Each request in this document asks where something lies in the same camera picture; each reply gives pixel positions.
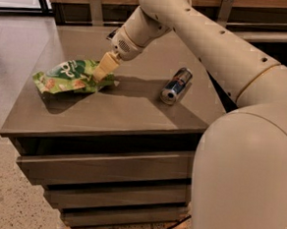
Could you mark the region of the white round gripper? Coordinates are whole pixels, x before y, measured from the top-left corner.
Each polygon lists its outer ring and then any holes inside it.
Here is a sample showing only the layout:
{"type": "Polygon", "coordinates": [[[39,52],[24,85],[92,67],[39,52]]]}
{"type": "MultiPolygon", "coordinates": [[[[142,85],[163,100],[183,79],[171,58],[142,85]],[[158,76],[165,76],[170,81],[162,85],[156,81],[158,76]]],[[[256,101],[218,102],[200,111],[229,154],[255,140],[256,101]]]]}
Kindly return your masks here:
{"type": "Polygon", "coordinates": [[[114,52],[106,52],[93,71],[93,79],[96,82],[101,82],[117,69],[120,65],[120,59],[123,61],[134,60],[145,48],[144,39],[139,34],[128,31],[125,27],[116,30],[111,39],[111,44],[114,52]]]}

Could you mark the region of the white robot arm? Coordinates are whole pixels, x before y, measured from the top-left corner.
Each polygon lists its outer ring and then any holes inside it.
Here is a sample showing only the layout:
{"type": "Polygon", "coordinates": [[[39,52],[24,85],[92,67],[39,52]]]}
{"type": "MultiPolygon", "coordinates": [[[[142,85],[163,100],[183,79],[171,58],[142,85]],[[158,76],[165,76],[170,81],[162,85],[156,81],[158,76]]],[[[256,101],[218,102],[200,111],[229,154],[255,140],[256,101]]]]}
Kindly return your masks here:
{"type": "Polygon", "coordinates": [[[238,106],[208,126],[195,153],[192,229],[287,229],[287,68],[191,0],[139,3],[94,79],[174,30],[238,106]]]}

